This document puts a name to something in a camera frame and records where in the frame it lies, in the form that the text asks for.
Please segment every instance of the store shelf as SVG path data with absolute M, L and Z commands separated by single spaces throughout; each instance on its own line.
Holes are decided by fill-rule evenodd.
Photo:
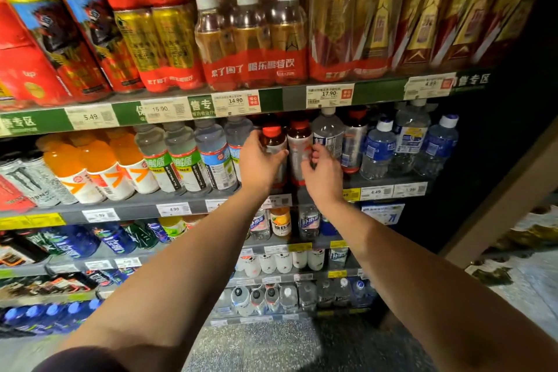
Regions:
M 205 326 L 225 326 L 239 325 L 247 323 L 279 322 L 279 321 L 299 321 L 307 318 L 320 318 L 330 316 L 344 316 L 346 314 L 365 313 L 369 307 L 337 308 L 331 310 L 321 310 L 317 312 L 298 312 L 298 313 L 271 313 L 271 314 L 252 314 L 250 316 L 235 316 L 227 319 L 209 319 Z
M 46 294 L 41 296 L 20 296 L 14 298 L 2 298 L 0 292 L 0 308 L 17 307 L 28 305 L 48 305 L 50 303 L 72 303 L 96 298 L 94 290 L 79 293 Z
M 490 83 L 492 74 L 490 69 L 458 72 L 456 84 L 450 94 L 484 89 Z M 364 105 L 400 101 L 405 98 L 413 99 L 414 97 L 410 97 L 411 94 L 405 94 L 407 81 L 408 77 L 385 77 L 349 83 L 354 84 L 351 104 Z M 338 84 L 332 83 L 330 86 L 335 87 Z M 229 95 L 241 93 L 248 96 L 248 94 L 253 95 L 254 92 L 257 92 L 261 113 L 296 111 L 306 109 L 306 87 L 307 85 L 262 88 L 230 92 Z M 222 96 L 223 93 L 210 92 L 208 88 L 188 92 L 175 89 L 156 96 L 143 90 L 136 94 L 114 94 L 108 99 L 88 105 L 29 108 L 17 112 L 3 112 L 0 114 L 3 124 L 0 127 L 0 135 L 44 134 L 74 129 L 110 128 L 119 125 L 129 126 L 148 122 L 160 123 L 216 117 L 215 98 L 217 95 Z M 224 109 L 219 116 L 258 113 L 258 108 L 254 108 L 252 105 L 249 111 L 242 111 L 244 108 L 235 111 Z

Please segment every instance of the tiled floor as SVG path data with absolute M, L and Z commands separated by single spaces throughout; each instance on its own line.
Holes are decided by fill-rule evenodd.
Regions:
M 558 340 L 558 251 L 508 266 L 514 283 L 493 290 Z M 30 372 L 62 337 L 0 340 L 2 372 Z M 360 316 L 204 328 L 183 372 L 410 371 L 435 368 L 404 329 L 381 332 Z

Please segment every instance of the price label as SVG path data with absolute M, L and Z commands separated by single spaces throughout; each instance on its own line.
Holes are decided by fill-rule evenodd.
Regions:
M 224 326 L 224 325 L 229 324 L 229 320 L 228 319 L 213 319 L 209 323 L 211 324 L 211 326 Z
M 455 72 L 448 72 L 446 74 L 410 77 L 405 84 L 403 100 L 449 96 L 456 81 L 455 75 Z
M 206 199 L 205 207 L 207 208 L 208 212 L 213 212 L 219 206 L 221 206 L 224 202 L 226 202 L 226 198 L 212 198 Z
M 278 284 L 281 282 L 281 277 L 263 277 L 262 284 Z
M 273 209 L 275 207 L 292 206 L 292 194 L 276 194 L 269 196 L 260 209 Z
M 275 254 L 275 253 L 288 253 L 289 246 L 286 244 L 281 244 L 279 246 L 265 246 L 263 251 L 266 254 Z
M 13 272 L 13 270 L 10 269 L 0 269 L 0 279 L 4 279 L 4 278 L 13 278 L 15 277 L 15 273 Z
M 118 269 L 122 268 L 139 268 L 141 266 L 139 257 L 124 257 L 122 259 L 115 259 Z
M 26 216 L 11 216 L 0 219 L 0 230 L 20 230 L 21 228 L 31 228 L 32 224 Z
M 396 205 L 363 206 L 362 211 L 384 225 L 395 225 L 399 222 L 404 203 Z
M 337 240 L 335 242 L 329 242 L 330 249 L 339 249 L 341 247 L 347 247 L 347 243 L 345 240 Z
M 330 270 L 328 271 L 328 278 L 345 278 L 347 276 L 346 270 Z
M 364 313 L 364 312 L 368 312 L 368 309 L 366 307 L 357 307 L 357 308 L 349 309 L 349 314 Z
M 85 216 L 85 219 L 87 219 L 89 223 L 120 220 L 112 207 L 107 209 L 82 210 L 81 213 L 83 213 L 83 216 Z
M 308 251 L 312 250 L 311 242 L 298 242 L 296 244 L 289 244 L 289 251 Z
M 273 322 L 273 316 L 255 316 L 253 318 L 241 318 L 241 323 Z
M 353 101 L 354 83 L 321 84 L 306 86 L 306 108 L 332 108 L 350 106 Z
M 314 279 L 314 274 L 295 274 L 295 281 L 312 281 Z
M 254 249 L 252 249 L 251 247 L 248 249 L 242 249 L 241 250 L 241 257 L 242 256 L 254 256 Z
M 360 200 L 380 200 L 383 198 L 393 198 L 393 185 L 377 185 L 376 187 L 362 187 Z
M 424 196 L 428 181 L 412 182 L 408 184 L 395 184 L 394 198 Z
M 258 90 L 213 93 L 215 116 L 251 115 L 262 111 Z
M 66 225 L 59 213 L 30 214 L 27 215 L 27 220 L 31 222 L 34 228 Z
M 253 279 L 238 279 L 237 285 L 255 285 L 255 281 Z
M 74 130 L 93 130 L 120 126 L 111 103 L 64 108 Z
M 115 267 L 112 265 L 110 260 L 91 260 L 89 262 L 84 262 L 85 266 L 89 270 L 102 270 L 102 269 L 114 269 Z
M 68 272 L 80 272 L 78 267 L 73 263 L 67 265 L 47 265 L 54 274 L 65 274 Z
M 358 202 L 360 200 L 360 188 L 345 188 L 343 198 L 348 202 Z
M 192 214 L 190 204 L 188 202 L 181 203 L 165 203 L 164 205 L 156 205 L 159 216 L 183 216 Z
M 6 127 L 4 121 L 2 121 L 2 118 L 0 117 L 0 137 L 4 137 L 6 135 L 12 135 L 12 132 L 8 127 Z
M 149 124 L 192 119 L 187 96 L 142 100 L 140 114 L 145 115 Z
M 85 291 L 83 293 L 68 294 L 69 302 L 84 302 L 86 300 L 93 300 L 93 291 Z

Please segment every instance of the water bottle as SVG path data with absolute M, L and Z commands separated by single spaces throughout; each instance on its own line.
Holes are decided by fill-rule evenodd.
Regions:
M 365 307 L 366 303 L 366 285 L 360 279 L 353 283 L 353 298 L 351 301 L 353 307 Z
M 366 149 L 360 167 L 360 175 L 366 179 L 383 178 L 394 156 L 395 134 L 391 131 L 394 122 L 380 119 L 376 129 L 368 133 Z
M 335 278 L 333 282 L 335 289 L 335 299 L 333 300 L 333 305 L 338 307 L 347 307 L 352 296 L 349 280 L 347 278 Z
M 413 160 L 419 153 L 428 127 L 430 117 L 425 109 L 426 99 L 411 100 L 411 104 L 395 115 L 394 132 L 397 136 L 394 158 L 389 165 L 395 175 L 411 171 Z
M 320 233 L 320 211 L 316 205 L 298 208 L 298 230 L 300 238 L 306 242 L 314 241 Z
M 317 287 L 317 306 L 320 309 L 328 309 L 333 304 L 335 293 L 333 285 L 329 278 L 319 279 L 316 281 Z
M 440 123 L 433 125 L 426 133 L 422 150 L 415 158 L 413 169 L 427 178 L 436 178 L 446 160 L 451 156 L 459 133 L 455 129 L 457 115 L 443 115 Z
M 223 127 L 214 119 L 199 119 L 194 123 L 194 137 L 213 189 L 232 194 L 238 181 Z
M 343 151 L 345 125 L 335 115 L 335 108 L 321 108 L 319 116 L 312 121 L 311 129 L 314 144 L 326 146 L 331 155 L 339 160 Z
M 241 149 L 253 129 L 254 124 L 246 116 L 230 116 L 224 127 L 227 143 L 229 144 L 230 157 L 233 159 L 234 171 L 237 173 L 239 182 L 242 182 L 239 164 Z
M 210 192 L 209 177 L 194 140 L 194 130 L 183 122 L 167 122 L 163 128 L 164 143 L 186 190 L 191 193 Z

